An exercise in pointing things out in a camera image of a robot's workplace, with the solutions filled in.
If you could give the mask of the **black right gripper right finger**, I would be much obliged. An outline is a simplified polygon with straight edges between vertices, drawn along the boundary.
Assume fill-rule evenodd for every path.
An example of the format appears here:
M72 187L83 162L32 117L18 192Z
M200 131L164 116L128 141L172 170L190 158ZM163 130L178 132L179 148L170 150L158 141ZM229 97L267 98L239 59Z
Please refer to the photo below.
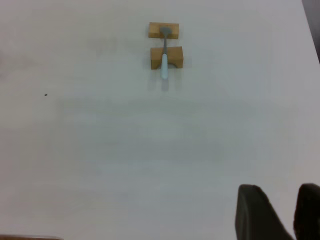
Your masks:
M314 183L300 186L293 228L297 240L320 239L320 187Z

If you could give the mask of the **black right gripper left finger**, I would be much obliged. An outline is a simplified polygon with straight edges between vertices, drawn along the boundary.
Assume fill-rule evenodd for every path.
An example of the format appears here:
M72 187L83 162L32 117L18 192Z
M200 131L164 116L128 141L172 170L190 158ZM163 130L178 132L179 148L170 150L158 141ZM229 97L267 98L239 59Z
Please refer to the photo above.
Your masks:
M235 214L238 240L291 240L269 198L257 185L238 188Z

